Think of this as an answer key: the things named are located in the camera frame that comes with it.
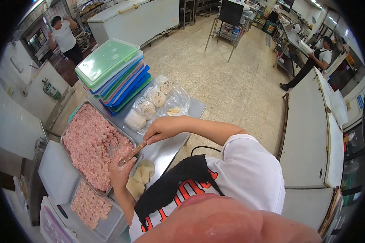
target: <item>stack of plastic containers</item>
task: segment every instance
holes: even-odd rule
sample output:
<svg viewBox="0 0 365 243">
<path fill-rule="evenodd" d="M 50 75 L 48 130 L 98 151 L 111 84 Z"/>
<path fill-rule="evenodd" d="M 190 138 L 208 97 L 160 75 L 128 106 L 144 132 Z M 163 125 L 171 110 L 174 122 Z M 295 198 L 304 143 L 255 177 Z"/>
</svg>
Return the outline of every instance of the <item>stack of plastic containers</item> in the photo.
<svg viewBox="0 0 365 243">
<path fill-rule="evenodd" d="M 76 68 L 85 89 L 114 116 L 151 81 L 139 46 L 109 39 Z"/>
</svg>

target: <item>hand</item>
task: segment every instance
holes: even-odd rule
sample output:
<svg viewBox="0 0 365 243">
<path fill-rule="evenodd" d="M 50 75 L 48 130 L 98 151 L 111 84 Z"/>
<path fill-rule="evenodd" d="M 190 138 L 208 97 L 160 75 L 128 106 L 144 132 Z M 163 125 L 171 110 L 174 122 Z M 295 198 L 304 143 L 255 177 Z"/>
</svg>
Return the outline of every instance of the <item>hand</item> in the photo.
<svg viewBox="0 0 365 243">
<path fill-rule="evenodd" d="M 118 166 L 117 163 L 120 159 L 120 157 L 114 157 L 109 166 L 109 171 L 111 173 L 110 179 L 114 185 L 114 191 L 122 190 L 126 187 L 128 176 L 136 163 L 136 158 L 134 157 L 123 166 Z"/>
<path fill-rule="evenodd" d="M 147 132 L 143 136 L 143 140 L 148 139 L 147 144 L 150 145 L 182 133 L 184 126 L 189 122 L 187 119 L 189 119 L 189 116 L 186 115 L 159 117 L 150 124 Z"/>
</svg>

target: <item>dough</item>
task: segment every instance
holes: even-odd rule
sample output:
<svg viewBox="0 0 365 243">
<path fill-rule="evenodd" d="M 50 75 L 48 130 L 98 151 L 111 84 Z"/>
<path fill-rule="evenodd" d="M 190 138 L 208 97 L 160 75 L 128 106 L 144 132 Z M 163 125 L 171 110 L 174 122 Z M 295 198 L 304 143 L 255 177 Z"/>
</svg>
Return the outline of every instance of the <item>dough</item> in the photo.
<svg viewBox="0 0 365 243">
<path fill-rule="evenodd" d="M 175 115 L 179 114 L 180 111 L 181 111 L 180 107 L 175 107 L 175 108 L 169 109 L 167 114 L 168 114 L 168 116 L 175 116 Z"/>
<path fill-rule="evenodd" d="M 134 197 L 134 199 L 138 200 L 138 198 L 145 191 L 145 184 L 143 184 L 142 182 L 137 181 L 133 177 L 129 177 L 126 188 L 131 193 L 131 195 Z"/>
<path fill-rule="evenodd" d="M 146 119 L 134 109 L 131 109 L 125 118 L 125 123 L 132 130 L 138 131 L 146 125 Z"/>
<path fill-rule="evenodd" d="M 157 107 L 163 106 L 166 101 L 165 94 L 155 85 L 149 86 L 143 96 L 152 100 L 154 105 Z"/>
<path fill-rule="evenodd" d="M 172 91 L 173 82 L 167 77 L 160 75 L 156 77 L 155 82 L 160 87 L 159 90 L 161 90 L 164 95 L 167 95 L 170 91 Z"/>
<path fill-rule="evenodd" d="M 150 120 L 156 114 L 156 107 L 145 97 L 139 97 L 134 103 L 135 110 L 142 113 L 146 120 Z"/>
<path fill-rule="evenodd" d="M 145 191 L 145 184 L 150 181 L 150 178 L 155 172 L 154 163 L 148 159 L 143 159 L 138 162 L 136 171 L 132 177 L 128 178 L 127 189 L 133 195 L 135 200 Z"/>
</svg>

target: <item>fire extinguisher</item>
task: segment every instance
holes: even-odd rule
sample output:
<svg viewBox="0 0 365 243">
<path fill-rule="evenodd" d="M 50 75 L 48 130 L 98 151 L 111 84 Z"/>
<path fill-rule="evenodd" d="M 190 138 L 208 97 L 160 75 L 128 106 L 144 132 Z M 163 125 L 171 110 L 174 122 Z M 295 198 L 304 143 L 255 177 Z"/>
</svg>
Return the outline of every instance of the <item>fire extinguisher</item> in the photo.
<svg viewBox="0 0 365 243">
<path fill-rule="evenodd" d="M 54 88 L 53 85 L 51 85 L 49 79 L 45 78 L 44 80 L 42 80 L 42 83 L 43 91 L 53 97 L 53 99 L 59 100 L 59 98 L 61 97 L 61 93 L 56 88 Z"/>
</svg>

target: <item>ground pork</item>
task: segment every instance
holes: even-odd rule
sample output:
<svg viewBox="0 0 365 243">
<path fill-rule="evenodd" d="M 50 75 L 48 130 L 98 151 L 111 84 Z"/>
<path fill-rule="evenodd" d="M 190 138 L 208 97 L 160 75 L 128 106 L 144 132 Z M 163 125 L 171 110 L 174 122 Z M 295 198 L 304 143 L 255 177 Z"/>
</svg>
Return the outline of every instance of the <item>ground pork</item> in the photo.
<svg viewBox="0 0 365 243">
<path fill-rule="evenodd" d="M 81 107 L 68 125 L 63 144 L 78 168 L 94 188 L 106 192 L 111 187 L 109 164 L 110 148 L 113 156 L 126 156 L 133 144 L 121 135 L 90 104 Z"/>
<path fill-rule="evenodd" d="M 86 226 L 94 229 L 100 218 L 108 218 L 112 204 L 106 198 L 97 196 L 86 182 L 81 180 L 70 207 Z"/>
</svg>

